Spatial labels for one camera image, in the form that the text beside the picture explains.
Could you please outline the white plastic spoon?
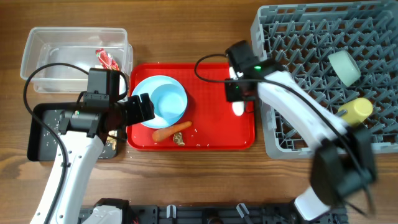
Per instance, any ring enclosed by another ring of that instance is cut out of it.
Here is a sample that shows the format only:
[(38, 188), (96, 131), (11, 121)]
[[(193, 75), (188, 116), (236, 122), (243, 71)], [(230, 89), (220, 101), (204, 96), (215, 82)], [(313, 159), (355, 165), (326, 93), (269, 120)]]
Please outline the white plastic spoon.
[[(241, 78), (242, 76), (243, 76), (242, 72), (236, 73), (234, 71), (233, 67), (229, 68), (229, 77), (230, 77), (230, 79), (237, 80), (238, 78)], [(243, 113), (244, 113), (244, 102), (243, 101), (233, 102), (232, 103), (232, 109), (233, 109), (233, 113), (236, 116), (242, 116)]]

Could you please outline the light blue bowl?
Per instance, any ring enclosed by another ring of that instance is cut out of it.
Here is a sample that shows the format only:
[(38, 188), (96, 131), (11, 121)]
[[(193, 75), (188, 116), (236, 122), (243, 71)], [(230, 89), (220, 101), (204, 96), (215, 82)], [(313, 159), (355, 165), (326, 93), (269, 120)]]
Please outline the light blue bowl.
[(166, 120), (182, 115), (187, 108), (187, 94), (181, 85), (163, 84), (151, 94), (150, 100), (154, 104), (154, 113)]

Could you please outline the red snack wrapper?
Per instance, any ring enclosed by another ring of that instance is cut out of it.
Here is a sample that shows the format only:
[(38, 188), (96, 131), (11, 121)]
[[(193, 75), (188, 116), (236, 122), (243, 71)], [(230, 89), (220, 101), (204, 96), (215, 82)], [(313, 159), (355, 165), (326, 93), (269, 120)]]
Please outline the red snack wrapper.
[(119, 65), (114, 57), (107, 53), (105, 49), (98, 49), (95, 51), (95, 54), (103, 68), (120, 71)]

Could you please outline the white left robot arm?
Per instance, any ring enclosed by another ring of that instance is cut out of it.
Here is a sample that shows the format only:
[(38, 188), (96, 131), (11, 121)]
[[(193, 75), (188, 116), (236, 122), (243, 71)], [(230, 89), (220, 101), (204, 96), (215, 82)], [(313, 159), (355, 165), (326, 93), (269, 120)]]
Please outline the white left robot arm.
[(147, 93), (130, 96), (125, 102), (85, 100), (82, 103), (46, 103), (57, 110), (54, 130), (36, 112), (42, 125), (58, 144), (53, 167), (32, 223), (76, 223), (83, 196), (96, 161), (110, 131), (142, 123), (155, 117)]

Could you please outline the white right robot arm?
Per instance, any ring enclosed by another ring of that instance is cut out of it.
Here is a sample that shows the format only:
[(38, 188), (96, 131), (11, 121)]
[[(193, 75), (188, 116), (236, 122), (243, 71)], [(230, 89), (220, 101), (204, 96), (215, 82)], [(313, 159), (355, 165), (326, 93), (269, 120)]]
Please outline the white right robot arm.
[(313, 151), (308, 189), (293, 201), (297, 215), (313, 221), (346, 202), (359, 190), (365, 191), (369, 210), (374, 211), (370, 184), (377, 179), (370, 134), (366, 128), (352, 128), (302, 90), (291, 74), (273, 59), (256, 57), (244, 62), (229, 59), (232, 78), (244, 98), (254, 90), (259, 100), (276, 109), (301, 135)]

